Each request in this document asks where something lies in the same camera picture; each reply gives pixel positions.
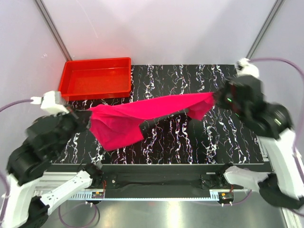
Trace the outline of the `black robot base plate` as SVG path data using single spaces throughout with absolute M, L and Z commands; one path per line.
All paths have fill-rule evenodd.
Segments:
M 107 199 L 203 198 L 231 185 L 220 175 L 223 164 L 100 165 Z

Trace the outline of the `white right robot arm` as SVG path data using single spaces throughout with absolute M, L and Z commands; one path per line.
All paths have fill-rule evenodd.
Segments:
M 211 180 L 220 188 L 238 185 L 256 191 L 268 204 L 298 213 L 304 206 L 304 164 L 296 147 L 299 132 L 283 105 L 264 99 L 255 60 L 242 58 L 236 69 L 236 76 L 214 93 L 215 105 L 232 111 L 256 134 L 273 170 L 256 172 L 227 163 Z

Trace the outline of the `pink t shirt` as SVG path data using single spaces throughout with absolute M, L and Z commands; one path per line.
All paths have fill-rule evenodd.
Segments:
M 90 131 L 106 151 L 116 150 L 143 140 L 140 125 L 187 109 L 187 115 L 196 120 L 214 106 L 213 93 L 167 95 L 120 105 L 90 108 Z

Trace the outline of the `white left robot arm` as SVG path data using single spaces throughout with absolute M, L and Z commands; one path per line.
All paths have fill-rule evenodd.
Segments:
M 35 195 L 43 174 L 62 153 L 75 133 L 91 125 L 90 111 L 76 111 L 59 91 L 49 91 L 29 102 L 47 112 L 26 130 L 27 138 L 9 156 L 6 174 L 0 176 L 5 195 L 0 211 L 3 228 L 39 228 L 70 197 L 86 188 L 105 187 L 100 166 L 86 164 L 77 174 L 54 190 Z

